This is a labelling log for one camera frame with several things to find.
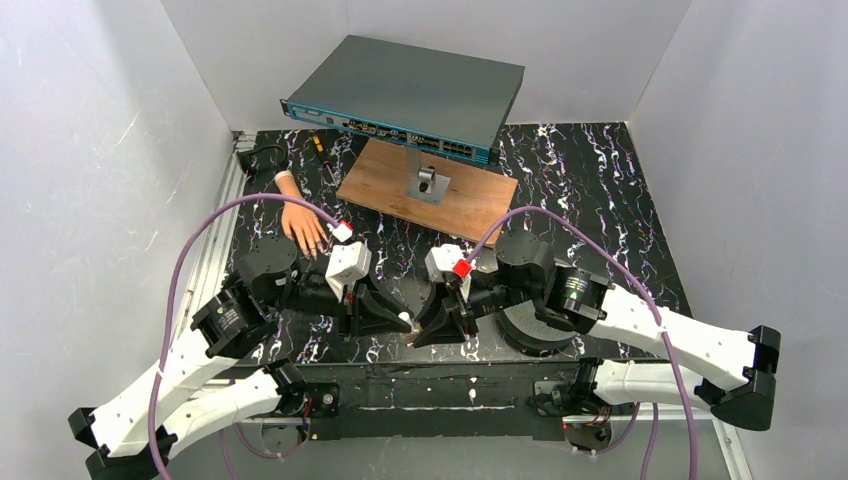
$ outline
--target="black mount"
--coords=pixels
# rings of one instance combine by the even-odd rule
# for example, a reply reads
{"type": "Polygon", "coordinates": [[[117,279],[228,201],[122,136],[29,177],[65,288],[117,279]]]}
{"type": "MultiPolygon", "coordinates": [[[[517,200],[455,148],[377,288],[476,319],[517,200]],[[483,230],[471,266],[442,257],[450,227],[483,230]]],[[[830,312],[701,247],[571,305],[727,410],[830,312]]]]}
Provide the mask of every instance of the black mount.
{"type": "MultiPolygon", "coordinates": [[[[150,480],[159,473],[153,464],[153,455],[148,444],[136,455],[126,457],[109,457],[106,445],[97,445],[91,425],[96,421],[93,408],[78,408],[68,417],[68,425],[77,441],[88,445],[94,451],[85,459],[85,466],[92,480],[150,480]]],[[[176,443],[177,436],[169,435],[164,427],[156,430],[156,441],[162,462],[168,465],[168,454],[171,446],[176,443]]]]}
{"type": "Polygon", "coordinates": [[[460,294],[459,278],[446,274],[436,283],[415,321],[421,333],[413,346],[462,343],[478,332],[477,318],[533,301],[536,318],[565,332],[586,334],[603,320],[606,291],[615,284],[585,270],[557,265],[551,245],[532,232],[511,230],[495,245],[498,270],[471,272],[468,300],[460,294]]]}
{"type": "Polygon", "coordinates": [[[209,342],[206,354],[241,359],[272,334],[276,322],[270,308],[339,320],[343,336],[409,333],[412,325],[399,314],[406,308],[380,284],[374,273],[356,282],[339,302],[327,284],[327,258],[310,265],[297,258],[297,247],[287,237],[266,236],[237,259],[221,292],[194,315],[192,330],[209,342]]]}
{"type": "Polygon", "coordinates": [[[780,332],[761,325],[750,331],[748,340],[757,346],[753,368],[745,368],[742,372],[748,383],[724,391],[704,379],[700,386],[695,387],[695,395],[711,405],[710,413],[719,420],[746,430],[763,432],[771,428],[774,414],[780,332]]]}

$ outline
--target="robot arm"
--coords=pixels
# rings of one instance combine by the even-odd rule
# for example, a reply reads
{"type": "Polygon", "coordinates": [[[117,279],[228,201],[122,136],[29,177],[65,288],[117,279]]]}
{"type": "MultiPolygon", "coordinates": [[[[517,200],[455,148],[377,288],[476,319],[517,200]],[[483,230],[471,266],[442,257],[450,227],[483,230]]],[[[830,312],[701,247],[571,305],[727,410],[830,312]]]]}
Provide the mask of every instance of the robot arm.
{"type": "MultiPolygon", "coordinates": [[[[266,413],[279,403],[281,393],[274,390],[282,388],[282,377],[278,375],[275,383],[268,372],[185,403],[277,330],[269,315],[272,308],[336,316],[343,335],[412,331],[405,307],[374,278],[371,252],[361,242],[335,246],[325,268],[310,269],[296,257],[296,247],[287,238],[261,239],[234,263],[221,291],[194,315],[191,330],[174,342],[162,372],[155,415],[160,450],[170,442],[173,455],[194,441],[190,438],[266,413]],[[250,390],[247,385],[253,387],[250,395],[240,396],[242,390],[250,390]]],[[[96,409],[77,409],[70,416],[74,436],[96,449],[89,470],[107,472],[99,477],[92,471],[93,478],[124,478],[108,472],[116,471],[116,465],[137,463],[145,450],[149,456],[148,400],[157,373],[154,364],[110,402],[96,409]]]]}
{"type": "MultiPolygon", "coordinates": [[[[551,246],[530,232],[505,233],[496,250],[496,272],[462,276],[453,269],[462,258],[458,247],[430,251],[428,271],[437,283],[416,318],[421,333],[414,346],[463,342],[477,333],[477,318],[530,300],[537,318],[553,328],[624,342],[663,358],[661,333],[668,332],[693,406],[741,428],[770,427],[777,331],[764,326],[751,332],[725,330],[668,309],[662,309],[658,327],[637,296],[608,279],[557,264],[551,246]]],[[[581,364],[581,375],[544,398],[531,397],[530,403],[544,401],[568,415],[578,413],[578,404],[680,402],[669,364],[596,359],[596,364],[581,364]]]]}

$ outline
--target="white connector housing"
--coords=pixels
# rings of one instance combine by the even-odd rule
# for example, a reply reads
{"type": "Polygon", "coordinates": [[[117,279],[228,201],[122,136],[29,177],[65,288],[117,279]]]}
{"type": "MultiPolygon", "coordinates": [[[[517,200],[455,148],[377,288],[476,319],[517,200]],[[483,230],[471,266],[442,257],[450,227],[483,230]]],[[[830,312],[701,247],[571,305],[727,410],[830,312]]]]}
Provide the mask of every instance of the white connector housing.
{"type": "MultiPolygon", "coordinates": [[[[444,283],[445,274],[456,275],[453,267],[463,258],[462,249],[458,245],[446,244],[431,248],[424,259],[430,281],[444,283]]],[[[460,293],[462,298],[468,301],[468,294],[471,292],[471,275],[466,275],[460,280],[462,281],[459,287],[460,293]]]]}
{"type": "Polygon", "coordinates": [[[330,264],[324,278],[341,301],[345,287],[352,289],[357,280],[368,275],[370,266],[371,251],[362,242],[336,245],[330,254],[330,264]]]}

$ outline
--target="red connector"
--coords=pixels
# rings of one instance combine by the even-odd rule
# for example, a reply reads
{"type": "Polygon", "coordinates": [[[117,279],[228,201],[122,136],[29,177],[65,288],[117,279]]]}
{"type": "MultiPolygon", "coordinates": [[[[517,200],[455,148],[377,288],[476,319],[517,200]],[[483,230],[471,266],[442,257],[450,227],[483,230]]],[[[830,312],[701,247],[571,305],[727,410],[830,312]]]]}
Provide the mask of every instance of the red connector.
{"type": "Polygon", "coordinates": [[[462,258],[453,266],[453,273],[459,275],[459,278],[465,278],[471,273],[471,264],[462,258]]]}

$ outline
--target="metal bracket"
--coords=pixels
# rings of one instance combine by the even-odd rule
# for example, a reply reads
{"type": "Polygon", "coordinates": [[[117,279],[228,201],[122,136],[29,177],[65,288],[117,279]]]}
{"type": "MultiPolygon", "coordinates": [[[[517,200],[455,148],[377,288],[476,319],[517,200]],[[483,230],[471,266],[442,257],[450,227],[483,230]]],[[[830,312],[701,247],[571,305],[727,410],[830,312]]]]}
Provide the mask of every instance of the metal bracket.
{"type": "Polygon", "coordinates": [[[406,196],[415,200],[439,206],[448,191],[450,177],[439,175],[433,167],[421,166],[421,151],[415,147],[405,147],[409,166],[409,185],[406,196]]]}

